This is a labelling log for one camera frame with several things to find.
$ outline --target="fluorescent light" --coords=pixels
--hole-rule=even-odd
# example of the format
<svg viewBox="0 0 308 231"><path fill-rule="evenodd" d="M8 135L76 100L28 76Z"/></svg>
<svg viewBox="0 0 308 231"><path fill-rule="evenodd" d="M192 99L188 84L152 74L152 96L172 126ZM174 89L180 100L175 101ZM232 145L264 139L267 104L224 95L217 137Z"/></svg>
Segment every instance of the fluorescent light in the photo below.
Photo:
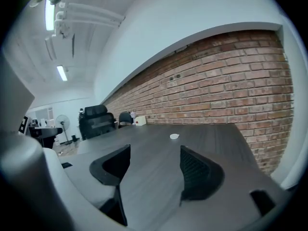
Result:
<svg viewBox="0 0 308 231"><path fill-rule="evenodd" d="M63 81L67 81L63 66L57 66L58 72L62 78Z"/></svg>
<svg viewBox="0 0 308 231"><path fill-rule="evenodd" d="M54 5L49 0L45 3L45 25L47 31L54 30Z"/></svg>

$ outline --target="gray table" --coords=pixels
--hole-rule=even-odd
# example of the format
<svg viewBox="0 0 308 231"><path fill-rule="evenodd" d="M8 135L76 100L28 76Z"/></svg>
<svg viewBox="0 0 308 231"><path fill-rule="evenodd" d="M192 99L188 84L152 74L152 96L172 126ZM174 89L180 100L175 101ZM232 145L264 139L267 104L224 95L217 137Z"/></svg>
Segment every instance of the gray table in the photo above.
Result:
<svg viewBox="0 0 308 231"><path fill-rule="evenodd" d="M179 134L179 138L171 140L169 136L172 133ZM180 170L181 145L222 164L224 170L228 171L225 172L226 180L223 187L210 198L212 201L201 201L193 205L198 211L200 208L206 208L207 211L211 209L211 212L216 211L219 217L218 213L221 210L218 201L223 199L225 210L232 212L229 219L233 221L234 228L240 228L242 224L249 224L260 217L250 199L250 190L266 186L273 199L278 201L283 196L279 186L258 170L251 150L234 124L191 126L147 124L140 127L127 126L82 141L78 155L60 159L61 162L73 164L72 167L66 168L65 172L81 194L97 207L112 195L112 190L101 185L90 175L89 163L125 144L131 145L131 160L120 184L120 190L128 227L138 231L170 228L174 219L171 217L179 210L185 213L184 208L179 208L180 193L184 188ZM230 188L238 188L234 183L241 184L241 180L244 181L243 187L234 194L238 197L243 196L244 200L238 203L236 199L226 198ZM242 209L238 211L234 209L237 205ZM204 227L199 226L201 229L224 223L219 221L216 224L209 215L201 216L200 220L206 223ZM227 221L225 223L226 230L232 230L232 225Z"/></svg>

